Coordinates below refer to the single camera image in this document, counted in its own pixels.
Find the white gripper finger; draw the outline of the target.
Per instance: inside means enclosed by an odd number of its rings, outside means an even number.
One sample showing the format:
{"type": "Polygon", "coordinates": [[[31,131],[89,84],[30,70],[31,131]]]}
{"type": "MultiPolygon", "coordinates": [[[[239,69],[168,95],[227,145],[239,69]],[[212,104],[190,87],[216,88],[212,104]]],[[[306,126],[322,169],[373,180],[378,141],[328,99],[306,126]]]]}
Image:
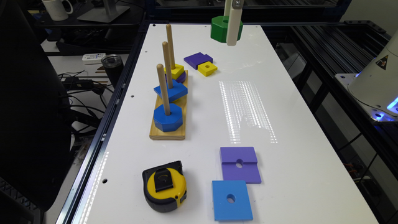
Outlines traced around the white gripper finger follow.
{"type": "Polygon", "coordinates": [[[228,46],[235,46],[238,41],[242,11],[243,0],[232,0],[226,35],[226,43],[228,46]]]}
{"type": "Polygon", "coordinates": [[[232,0],[224,1],[224,16],[229,16],[231,10],[232,0]]]}

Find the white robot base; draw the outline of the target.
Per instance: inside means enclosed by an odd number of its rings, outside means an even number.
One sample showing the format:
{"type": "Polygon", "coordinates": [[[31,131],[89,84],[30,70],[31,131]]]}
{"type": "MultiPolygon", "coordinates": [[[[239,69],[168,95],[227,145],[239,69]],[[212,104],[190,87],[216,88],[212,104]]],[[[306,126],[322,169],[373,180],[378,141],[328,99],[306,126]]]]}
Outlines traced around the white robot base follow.
{"type": "Polygon", "coordinates": [[[397,34],[359,73],[335,78],[375,122],[397,121],[397,34]]]}

